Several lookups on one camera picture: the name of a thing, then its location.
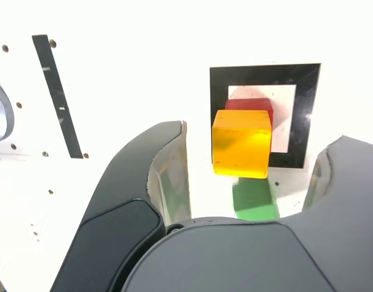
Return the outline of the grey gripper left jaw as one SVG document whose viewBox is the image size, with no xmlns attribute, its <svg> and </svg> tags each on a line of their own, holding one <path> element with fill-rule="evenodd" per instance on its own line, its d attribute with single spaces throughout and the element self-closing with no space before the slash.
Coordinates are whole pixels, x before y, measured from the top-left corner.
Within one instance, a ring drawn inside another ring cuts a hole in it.
<svg viewBox="0 0 373 292">
<path fill-rule="evenodd" d="M 191 219 L 187 124 L 161 122 L 105 169 L 52 291 L 120 291 L 167 228 Z"/>
</svg>

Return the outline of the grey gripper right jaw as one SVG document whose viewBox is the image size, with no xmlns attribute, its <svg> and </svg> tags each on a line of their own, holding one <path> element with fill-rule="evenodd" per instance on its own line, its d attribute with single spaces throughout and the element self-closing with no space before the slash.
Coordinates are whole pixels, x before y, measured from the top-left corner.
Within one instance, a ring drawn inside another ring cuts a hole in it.
<svg viewBox="0 0 373 292">
<path fill-rule="evenodd" d="M 317 158 L 317 201 L 279 221 L 191 225 L 157 242 L 124 291 L 373 291 L 373 145 Z"/>
</svg>

